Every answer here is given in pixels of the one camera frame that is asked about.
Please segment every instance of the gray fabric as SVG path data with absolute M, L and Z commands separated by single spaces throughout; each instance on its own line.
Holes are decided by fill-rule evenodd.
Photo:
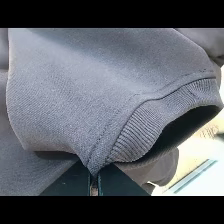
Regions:
M 6 34 L 2 195 L 36 195 L 74 163 L 33 151 L 77 154 L 93 175 L 112 162 L 124 170 L 155 165 L 223 107 L 208 55 L 175 29 L 9 29 L 5 41 Z M 165 128 L 198 108 L 183 136 L 157 150 Z

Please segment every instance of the ribbed cuff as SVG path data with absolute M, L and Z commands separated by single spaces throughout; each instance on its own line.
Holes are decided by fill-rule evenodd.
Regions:
M 144 102 L 127 121 L 106 158 L 106 164 L 140 159 L 150 151 L 168 124 L 192 109 L 204 106 L 204 111 L 206 106 L 212 105 L 215 106 L 215 115 L 223 108 L 215 79 L 198 80 L 163 98 Z M 205 116 L 204 123 L 214 117 L 209 114 Z

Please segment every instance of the fabric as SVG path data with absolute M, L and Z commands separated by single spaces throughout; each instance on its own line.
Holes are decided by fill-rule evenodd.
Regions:
M 219 69 L 175 29 L 2 29 L 0 48 L 2 195 L 38 194 L 74 154 L 93 175 L 169 160 L 223 107 Z

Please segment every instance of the clothing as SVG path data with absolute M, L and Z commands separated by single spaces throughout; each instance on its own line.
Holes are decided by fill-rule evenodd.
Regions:
M 110 163 L 125 171 L 169 160 L 223 108 L 214 64 L 180 32 L 2 29 L 0 47 L 8 46 L 9 56 L 0 55 L 0 91 L 6 92 L 0 101 L 0 194 L 39 194 L 74 164 L 73 154 L 93 175 Z M 51 153 L 42 158 L 37 151 Z M 52 151 L 71 158 L 52 159 Z M 32 164 L 38 164 L 35 171 Z M 11 178 L 15 169 L 19 175 Z M 42 178 L 43 185 L 21 191 L 17 178 L 25 175 L 22 184 Z

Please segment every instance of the gray sweatshirt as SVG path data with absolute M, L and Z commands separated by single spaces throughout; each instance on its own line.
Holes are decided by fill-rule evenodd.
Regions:
M 176 147 L 223 107 L 223 34 L 1 29 L 0 195 L 38 195 L 77 156 L 93 175 L 116 163 L 140 185 L 167 183 Z M 166 168 L 150 179 L 153 167 Z

